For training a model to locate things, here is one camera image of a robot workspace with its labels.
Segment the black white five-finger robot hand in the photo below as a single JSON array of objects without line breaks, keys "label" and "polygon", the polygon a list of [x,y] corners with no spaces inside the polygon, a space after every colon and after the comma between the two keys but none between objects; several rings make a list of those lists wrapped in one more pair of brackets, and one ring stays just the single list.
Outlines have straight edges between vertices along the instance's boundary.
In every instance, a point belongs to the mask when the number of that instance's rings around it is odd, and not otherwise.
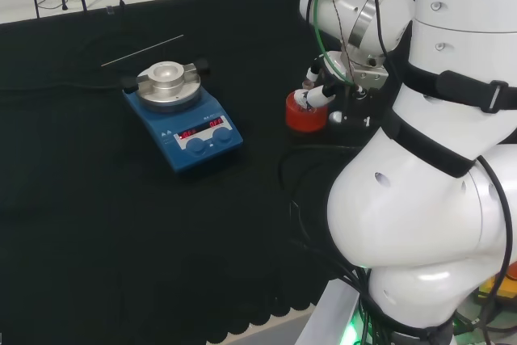
[{"label": "black white five-finger robot hand", "polygon": [[339,52],[330,52],[314,60],[302,87],[292,93],[293,110],[314,118],[329,111],[328,121],[341,124],[352,118],[370,120],[374,98],[389,77],[375,57],[365,64],[348,61]]}]

